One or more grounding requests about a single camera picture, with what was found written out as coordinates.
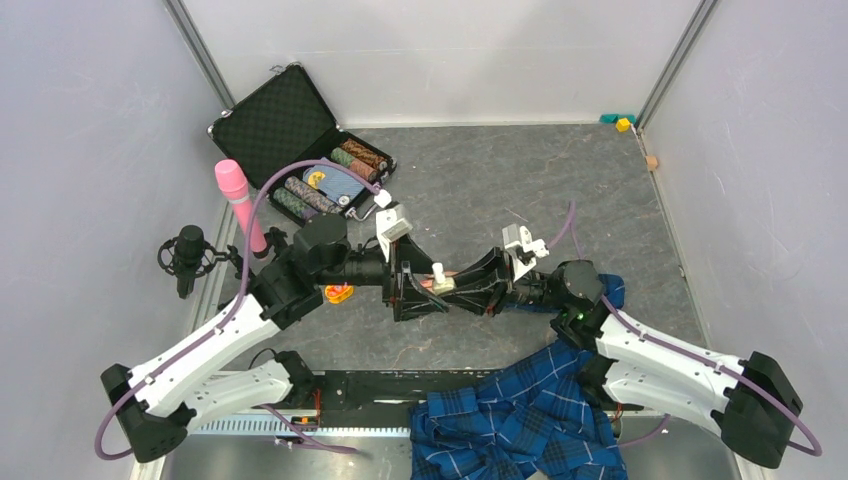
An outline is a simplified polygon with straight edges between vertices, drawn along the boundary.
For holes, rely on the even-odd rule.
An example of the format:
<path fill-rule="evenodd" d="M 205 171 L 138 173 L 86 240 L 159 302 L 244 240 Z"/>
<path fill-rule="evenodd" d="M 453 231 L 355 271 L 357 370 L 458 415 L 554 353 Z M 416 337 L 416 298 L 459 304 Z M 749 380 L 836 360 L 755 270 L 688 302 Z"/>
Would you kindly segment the grey nail polish cap brush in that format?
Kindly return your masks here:
<path fill-rule="evenodd" d="M 444 267 L 441 262 L 434 262 L 432 264 L 432 279 L 434 284 L 441 284 L 446 281 Z"/>

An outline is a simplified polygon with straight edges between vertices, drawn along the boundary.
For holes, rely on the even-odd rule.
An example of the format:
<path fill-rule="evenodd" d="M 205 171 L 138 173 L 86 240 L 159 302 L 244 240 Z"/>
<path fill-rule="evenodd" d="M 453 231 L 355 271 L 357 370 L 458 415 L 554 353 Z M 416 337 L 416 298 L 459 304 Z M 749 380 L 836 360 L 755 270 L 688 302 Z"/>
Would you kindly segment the nail polish bottle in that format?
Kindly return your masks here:
<path fill-rule="evenodd" d="M 430 286 L 429 286 L 429 289 L 430 289 L 430 290 L 431 290 L 431 291 L 432 291 L 435 295 L 442 295 L 442 294 L 446 294 L 446 293 L 448 293 L 448 292 L 453 291 L 455 288 L 456 288 L 456 282 L 455 282 L 455 280 L 454 280 L 452 277 L 450 277 L 450 276 L 446 276 L 446 281 L 445 281 L 444 283 L 441 283 L 441 284 L 434 284 L 434 283 L 433 283 L 433 279 L 432 279 L 432 280 L 431 280 L 431 283 L 430 283 Z"/>

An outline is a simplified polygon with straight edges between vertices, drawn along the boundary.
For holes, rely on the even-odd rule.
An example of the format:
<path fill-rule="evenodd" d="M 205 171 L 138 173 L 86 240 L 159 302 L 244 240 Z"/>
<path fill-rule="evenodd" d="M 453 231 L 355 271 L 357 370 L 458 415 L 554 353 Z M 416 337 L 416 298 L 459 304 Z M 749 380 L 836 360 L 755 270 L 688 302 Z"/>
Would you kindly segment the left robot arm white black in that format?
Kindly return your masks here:
<path fill-rule="evenodd" d="M 287 358 L 242 374 L 216 374 L 321 306 L 323 286 L 379 286 L 399 320 L 421 306 L 447 309 L 442 297 L 456 289 L 456 276 L 409 239 L 411 226 L 400 209 L 380 212 L 377 227 L 377 247 L 353 249 L 342 218 L 307 220 L 259 273 L 242 267 L 239 292 L 207 323 L 144 363 L 107 368 L 101 375 L 112 403 L 107 418 L 120 424 L 129 455 L 140 463 L 157 460 L 197 427 L 249 407 L 306 405 L 314 381 Z"/>

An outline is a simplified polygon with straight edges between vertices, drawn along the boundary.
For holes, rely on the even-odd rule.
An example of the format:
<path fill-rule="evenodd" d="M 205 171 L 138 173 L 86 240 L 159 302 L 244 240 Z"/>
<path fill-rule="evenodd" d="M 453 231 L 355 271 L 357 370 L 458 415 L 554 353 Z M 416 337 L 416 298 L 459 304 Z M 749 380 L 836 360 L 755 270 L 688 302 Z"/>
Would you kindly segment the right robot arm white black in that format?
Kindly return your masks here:
<path fill-rule="evenodd" d="M 472 266 L 447 273 L 433 262 L 433 293 L 451 306 L 483 313 L 503 303 L 549 307 L 557 337 L 594 357 L 578 376 L 591 408 L 634 405 L 686 420 L 717 435 L 738 456 L 778 468 L 799 428 L 803 403 L 773 357 L 746 358 L 700 349 L 613 306 L 590 260 L 536 271 L 547 249 L 494 249 Z"/>

